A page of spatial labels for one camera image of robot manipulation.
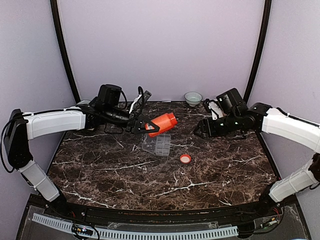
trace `orange bottle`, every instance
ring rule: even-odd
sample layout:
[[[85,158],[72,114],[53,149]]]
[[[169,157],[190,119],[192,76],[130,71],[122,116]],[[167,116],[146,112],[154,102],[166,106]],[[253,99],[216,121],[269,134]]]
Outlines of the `orange bottle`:
[[[149,133],[149,136],[151,138],[172,129],[178,123],[173,112],[165,113],[161,116],[158,116],[155,119],[152,119],[151,122],[153,122],[154,124],[160,127],[159,131]],[[145,129],[149,130],[149,129],[153,129],[153,127],[146,123]]]

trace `white vent grille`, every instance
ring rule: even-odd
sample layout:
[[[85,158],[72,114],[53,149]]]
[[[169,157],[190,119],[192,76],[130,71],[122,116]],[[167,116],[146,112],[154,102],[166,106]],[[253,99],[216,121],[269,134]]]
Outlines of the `white vent grille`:
[[[33,215],[32,221],[65,233],[72,233],[72,223],[70,221],[61,221],[59,219],[55,219],[45,215],[40,215],[37,213]],[[96,229],[100,234],[101,240],[214,240],[238,236],[238,228],[236,226],[204,231],[159,233],[117,231],[98,227]],[[97,239],[97,233],[94,232],[91,238]]]

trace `white bowl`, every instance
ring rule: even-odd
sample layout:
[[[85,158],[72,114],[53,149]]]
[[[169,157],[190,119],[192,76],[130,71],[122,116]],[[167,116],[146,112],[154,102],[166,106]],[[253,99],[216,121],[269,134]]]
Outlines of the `white bowl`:
[[[186,103],[189,104],[191,107],[195,107],[201,102],[202,96],[200,93],[190,91],[184,95],[184,99]]]

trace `brown marble surface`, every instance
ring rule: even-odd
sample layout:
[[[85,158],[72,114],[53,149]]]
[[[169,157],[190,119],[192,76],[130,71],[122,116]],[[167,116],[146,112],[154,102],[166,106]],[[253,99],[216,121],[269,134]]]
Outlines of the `brown marble surface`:
[[[151,119],[173,112],[168,157],[142,150],[142,135],[69,131],[48,175],[71,203],[127,210],[193,210],[257,201],[276,178],[254,132],[245,140],[201,139],[193,135],[203,106],[149,102]],[[190,164],[180,155],[189,154]]]

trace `marble tabletop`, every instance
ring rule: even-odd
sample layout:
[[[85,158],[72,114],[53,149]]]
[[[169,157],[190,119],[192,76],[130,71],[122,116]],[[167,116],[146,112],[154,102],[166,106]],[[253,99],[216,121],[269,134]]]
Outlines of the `marble tabletop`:
[[[126,210],[194,210],[257,201],[276,180],[254,132],[201,139],[193,134],[204,107],[184,102],[148,102],[151,119],[173,112],[178,124],[171,135],[170,155],[142,150],[143,135],[128,132],[69,131],[57,150],[48,175],[71,203]],[[116,131],[107,125],[108,131]],[[191,163],[180,156],[189,154]]]

